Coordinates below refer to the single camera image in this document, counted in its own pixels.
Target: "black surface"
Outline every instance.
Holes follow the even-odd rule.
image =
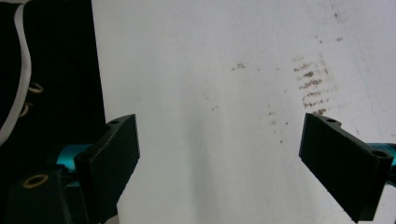
[[[16,91],[14,79],[19,81],[21,71],[13,25],[17,6],[0,4],[0,117],[3,104],[14,100],[7,96]],[[24,7],[23,25],[32,81],[44,92],[0,146],[0,223],[13,183],[40,170],[56,146],[93,143],[106,127],[91,1],[30,1]]]
[[[23,183],[32,176],[47,175],[40,186],[26,189]],[[57,171],[28,175],[16,182],[9,193],[5,224],[73,224]]]
[[[300,157],[355,222],[373,220],[393,157],[341,129],[330,118],[306,114]]]

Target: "screw hole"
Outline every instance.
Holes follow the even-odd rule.
[[[373,150],[372,153],[375,154],[377,157],[382,157],[382,158],[386,158],[388,156],[387,153],[378,150]]]
[[[44,184],[48,179],[48,175],[34,175],[25,180],[22,186],[26,189],[33,189]]]

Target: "white sheet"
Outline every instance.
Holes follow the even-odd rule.
[[[138,122],[120,223],[353,223],[298,157],[304,113],[396,142],[395,2],[92,4],[106,119]]]

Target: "ink stain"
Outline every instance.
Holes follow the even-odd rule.
[[[320,83],[322,83],[321,79],[312,79],[309,82],[305,83],[303,86],[301,86],[300,90],[301,89],[307,89],[308,87],[311,87],[311,86],[317,86]]]
[[[306,73],[306,74],[304,74],[304,77],[312,77],[314,75],[314,72],[309,72],[309,73]]]
[[[325,112],[326,112],[326,109],[325,108],[321,108],[321,109],[319,109],[317,111],[314,111],[313,114],[314,115],[323,115]]]
[[[323,104],[323,100],[316,101],[314,103],[304,103],[304,108],[313,107],[315,105],[322,105],[322,104]]]
[[[245,66],[242,63],[237,64],[236,67],[239,68],[239,69],[240,68],[245,68]]]
[[[310,97],[310,96],[320,96],[322,94],[322,91],[313,91],[313,92],[309,92],[306,96]]]
[[[298,68],[294,68],[294,72],[298,72],[300,70],[305,70],[307,68],[309,68],[312,65],[312,63],[304,63],[302,66],[298,67]]]

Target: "white cable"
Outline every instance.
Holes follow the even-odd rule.
[[[18,117],[20,116],[21,110],[23,108],[26,94],[29,89],[30,77],[32,75],[32,62],[23,29],[23,7],[24,5],[20,5],[14,16],[15,27],[17,29],[21,46],[20,85],[18,86],[14,104],[12,105],[7,119],[0,130],[0,146],[2,146],[7,141],[15,127],[15,124],[17,123]]]

